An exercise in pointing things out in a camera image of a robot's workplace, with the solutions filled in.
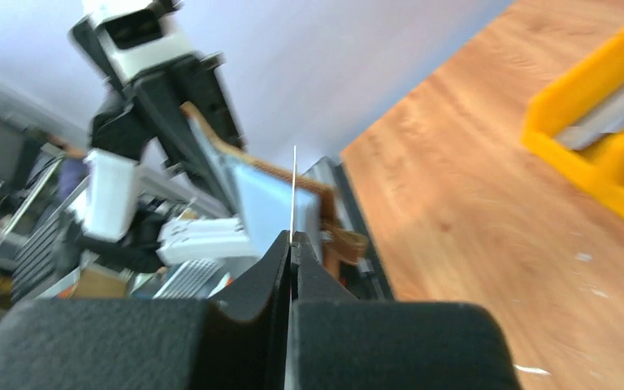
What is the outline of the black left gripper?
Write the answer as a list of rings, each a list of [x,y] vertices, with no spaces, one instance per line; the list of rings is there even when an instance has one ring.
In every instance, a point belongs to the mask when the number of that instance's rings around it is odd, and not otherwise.
[[[181,165],[195,187],[232,211],[234,206],[180,109],[184,103],[193,104],[222,140],[243,149],[241,135],[215,74],[219,64],[217,57],[205,57],[196,51],[143,71],[121,90],[109,83],[111,95],[91,121],[91,149],[104,150],[138,164],[146,145],[156,139],[171,165]]]

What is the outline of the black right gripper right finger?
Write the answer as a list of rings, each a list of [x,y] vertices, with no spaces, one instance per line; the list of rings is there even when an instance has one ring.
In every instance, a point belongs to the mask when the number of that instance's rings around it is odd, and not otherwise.
[[[290,389],[519,389],[501,327],[458,301],[365,301],[293,239]]]

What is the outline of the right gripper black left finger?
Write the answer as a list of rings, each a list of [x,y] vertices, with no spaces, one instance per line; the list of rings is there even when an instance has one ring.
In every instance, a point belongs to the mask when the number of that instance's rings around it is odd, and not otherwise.
[[[289,234],[209,299],[34,299],[0,322],[0,389],[281,389]]]

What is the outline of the brown leather card holder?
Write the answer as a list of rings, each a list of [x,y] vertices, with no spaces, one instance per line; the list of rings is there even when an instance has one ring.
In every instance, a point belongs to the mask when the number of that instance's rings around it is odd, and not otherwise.
[[[334,278],[341,264],[356,266],[364,258],[369,239],[344,227],[332,185],[255,158],[222,140],[193,104],[180,109],[259,252],[283,230],[293,230],[308,235],[318,262]]]

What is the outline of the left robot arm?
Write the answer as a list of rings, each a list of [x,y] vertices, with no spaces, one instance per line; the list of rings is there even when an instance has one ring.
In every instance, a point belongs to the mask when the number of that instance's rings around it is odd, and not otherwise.
[[[220,59],[197,52],[169,16],[147,10],[101,21],[85,16],[70,34],[111,88],[91,122],[82,235],[102,254],[152,268],[156,256],[120,245],[135,219],[141,160],[151,141],[160,143],[170,163],[185,169],[194,186],[227,210],[235,205],[234,192],[209,160],[205,140],[194,135],[181,109],[192,105],[204,119],[203,130],[243,149],[216,73]]]

